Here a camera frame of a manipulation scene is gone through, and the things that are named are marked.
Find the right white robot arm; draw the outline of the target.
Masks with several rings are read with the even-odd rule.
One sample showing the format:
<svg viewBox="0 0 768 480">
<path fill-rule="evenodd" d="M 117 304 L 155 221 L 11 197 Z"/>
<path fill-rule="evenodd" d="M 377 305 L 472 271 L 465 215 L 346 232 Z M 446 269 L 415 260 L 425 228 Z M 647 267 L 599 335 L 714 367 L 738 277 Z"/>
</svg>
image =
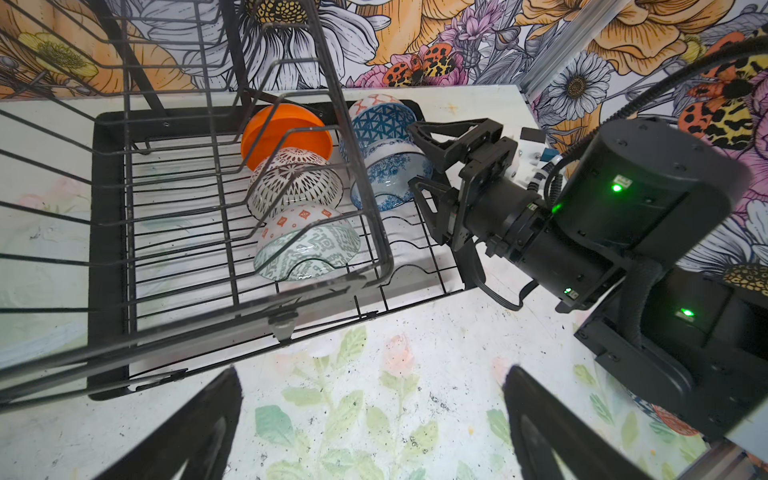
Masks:
<svg viewBox="0 0 768 480">
<path fill-rule="evenodd" d="M 517 152 L 489 119 L 417 122 L 415 144 L 461 184 L 413 178 L 432 238 L 463 281 L 485 287 L 476 251 L 527 275 L 557 311 L 588 312 L 577 338 L 636 397 L 704 436 L 730 436 L 767 399 L 767 271 L 717 279 L 679 261 L 722 224 L 750 177 L 702 141 L 653 120 L 614 120 L 547 206 L 504 175 Z"/>
</svg>

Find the dark blue patterned bowl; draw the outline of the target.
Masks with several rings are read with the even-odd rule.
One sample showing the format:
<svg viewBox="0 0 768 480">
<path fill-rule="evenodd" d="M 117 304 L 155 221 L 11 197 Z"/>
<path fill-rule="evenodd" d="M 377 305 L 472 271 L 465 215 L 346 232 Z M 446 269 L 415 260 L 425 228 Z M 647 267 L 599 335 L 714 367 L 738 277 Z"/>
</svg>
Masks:
<svg viewBox="0 0 768 480">
<path fill-rule="evenodd" d="M 388 94 L 372 94 L 356 101 L 349 109 L 352 138 L 361 152 L 382 140 L 412 143 L 408 127 L 417 121 L 416 113 Z"/>
</svg>

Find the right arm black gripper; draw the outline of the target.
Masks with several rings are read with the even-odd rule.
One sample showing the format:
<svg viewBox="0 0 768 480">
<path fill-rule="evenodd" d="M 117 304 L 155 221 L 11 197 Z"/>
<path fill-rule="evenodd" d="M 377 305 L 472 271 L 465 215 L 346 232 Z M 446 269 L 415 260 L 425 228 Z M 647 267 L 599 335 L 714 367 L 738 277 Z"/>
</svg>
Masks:
<svg viewBox="0 0 768 480">
<path fill-rule="evenodd" d="M 527 224 L 540 207 L 540 197 L 505 177 L 517 143 L 501 138 L 503 125 L 488 118 L 417 121 L 407 131 L 437 172 L 467 162 L 459 173 L 459 200 L 446 175 L 416 176 L 408 182 L 432 239 L 459 251 L 477 238 L 486 244 L 488 256 L 517 257 L 532 237 Z"/>
</svg>

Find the green patterned ceramic bowl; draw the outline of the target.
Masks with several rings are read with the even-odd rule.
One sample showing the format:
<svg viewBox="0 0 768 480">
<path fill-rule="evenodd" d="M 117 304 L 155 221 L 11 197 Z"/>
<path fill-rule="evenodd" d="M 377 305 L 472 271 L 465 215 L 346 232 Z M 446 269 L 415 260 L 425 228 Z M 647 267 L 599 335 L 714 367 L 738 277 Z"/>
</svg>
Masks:
<svg viewBox="0 0 768 480">
<path fill-rule="evenodd" d="M 316 203 L 293 204 L 257 233 L 254 269 L 272 281 L 303 281 L 345 267 L 360 250 L 352 223 Z"/>
</svg>

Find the white bowl dark radial pattern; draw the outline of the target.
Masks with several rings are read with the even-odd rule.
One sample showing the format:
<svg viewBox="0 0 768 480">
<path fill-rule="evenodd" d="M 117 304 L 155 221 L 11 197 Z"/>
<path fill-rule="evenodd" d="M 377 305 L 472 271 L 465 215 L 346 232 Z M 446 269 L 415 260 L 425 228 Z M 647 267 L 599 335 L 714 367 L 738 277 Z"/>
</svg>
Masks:
<svg viewBox="0 0 768 480">
<path fill-rule="evenodd" d="M 246 207 L 257 220 L 274 218 L 292 204 L 335 208 L 341 203 L 342 179 L 319 154 L 287 147 L 266 163 L 264 160 L 252 173 L 246 198 Z"/>
</svg>

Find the blue floral ceramic bowl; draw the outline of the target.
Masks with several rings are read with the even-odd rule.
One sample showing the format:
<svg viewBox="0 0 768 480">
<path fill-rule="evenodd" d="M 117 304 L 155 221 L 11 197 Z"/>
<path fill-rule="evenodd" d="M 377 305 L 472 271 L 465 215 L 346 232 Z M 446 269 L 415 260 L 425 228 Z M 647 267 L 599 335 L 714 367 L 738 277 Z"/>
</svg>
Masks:
<svg viewBox="0 0 768 480">
<path fill-rule="evenodd" d="M 414 143 L 382 139 L 361 148 L 368 180 L 380 212 L 395 209 L 413 199 L 412 178 L 430 179 L 433 166 Z"/>
</svg>

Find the orange plastic bowl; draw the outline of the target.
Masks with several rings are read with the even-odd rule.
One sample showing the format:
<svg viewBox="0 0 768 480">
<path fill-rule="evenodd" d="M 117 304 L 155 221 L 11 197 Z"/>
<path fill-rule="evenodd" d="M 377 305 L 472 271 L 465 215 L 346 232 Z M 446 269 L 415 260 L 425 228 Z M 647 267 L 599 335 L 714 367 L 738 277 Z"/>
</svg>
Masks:
<svg viewBox="0 0 768 480">
<path fill-rule="evenodd" d="M 273 106 L 262 108 L 245 127 L 241 142 L 241 156 L 252 172 L 268 159 L 289 130 L 324 127 L 323 121 L 310 110 L 293 104 L 281 104 L 268 119 Z M 332 136 L 328 131 L 303 131 L 290 134 L 281 148 L 299 148 L 314 152 L 329 160 L 333 151 Z"/>
</svg>

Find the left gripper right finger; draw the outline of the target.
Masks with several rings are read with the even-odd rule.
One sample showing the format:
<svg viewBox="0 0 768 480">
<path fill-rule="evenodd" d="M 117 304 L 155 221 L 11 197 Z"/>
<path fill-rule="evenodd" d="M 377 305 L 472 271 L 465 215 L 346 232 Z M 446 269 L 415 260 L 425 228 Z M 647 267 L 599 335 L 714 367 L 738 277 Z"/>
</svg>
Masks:
<svg viewBox="0 0 768 480">
<path fill-rule="evenodd" d="M 561 460 L 578 479 L 646 479 L 522 367 L 503 385 L 510 437 L 525 479 L 561 479 Z"/>
</svg>

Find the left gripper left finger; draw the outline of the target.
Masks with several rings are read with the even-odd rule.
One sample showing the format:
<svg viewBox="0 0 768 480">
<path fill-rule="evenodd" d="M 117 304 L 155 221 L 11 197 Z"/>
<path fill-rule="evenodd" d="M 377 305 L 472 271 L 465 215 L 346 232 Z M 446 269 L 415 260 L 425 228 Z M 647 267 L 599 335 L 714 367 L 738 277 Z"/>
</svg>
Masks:
<svg viewBox="0 0 768 480">
<path fill-rule="evenodd" d="M 221 479 L 242 408 L 235 368 L 220 373 L 100 479 Z"/>
</svg>

